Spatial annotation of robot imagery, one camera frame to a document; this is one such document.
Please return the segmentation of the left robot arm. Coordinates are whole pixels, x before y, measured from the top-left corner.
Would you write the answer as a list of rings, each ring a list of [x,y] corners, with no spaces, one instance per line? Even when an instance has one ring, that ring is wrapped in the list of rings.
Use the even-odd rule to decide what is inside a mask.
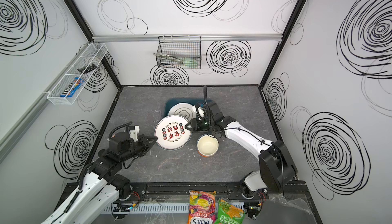
[[[156,136],[137,131],[111,132],[109,147],[99,152],[99,158],[82,170],[78,186],[46,219],[45,224],[90,224],[101,212],[117,200],[131,196],[139,198],[128,178],[119,174],[127,160],[143,157],[157,142]]]

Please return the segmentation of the cream bowl teal outside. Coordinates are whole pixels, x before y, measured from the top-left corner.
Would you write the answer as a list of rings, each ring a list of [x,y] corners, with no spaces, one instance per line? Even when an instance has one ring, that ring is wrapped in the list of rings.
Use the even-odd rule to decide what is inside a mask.
[[[197,141],[197,149],[209,154],[210,157],[214,156],[218,152],[219,143],[218,140],[210,135],[202,135]]]

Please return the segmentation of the white plate red characters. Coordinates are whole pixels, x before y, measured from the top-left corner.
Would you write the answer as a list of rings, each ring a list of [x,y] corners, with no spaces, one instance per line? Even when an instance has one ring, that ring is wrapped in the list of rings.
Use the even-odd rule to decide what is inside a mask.
[[[179,115],[170,115],[163,118],[155,128],[157,144],[165,150],[177,150],[185,146],[192,137],[192,132],[185,126],[188,120]]]

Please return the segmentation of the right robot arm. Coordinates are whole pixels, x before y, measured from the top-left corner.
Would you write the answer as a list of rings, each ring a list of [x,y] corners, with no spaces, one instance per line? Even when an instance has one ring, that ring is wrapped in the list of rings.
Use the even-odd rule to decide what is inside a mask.
[[[246,129],[237,120],[224,116],[216,102],[197,103],[196,118],[185,128],[191,132],[219,134],[248,150],[259,163],[259,170],[246,175],[242,181],[243,195],[249,197],[261,189],[284,192],[285,185],[298,170],[284,142],[273,142]]]

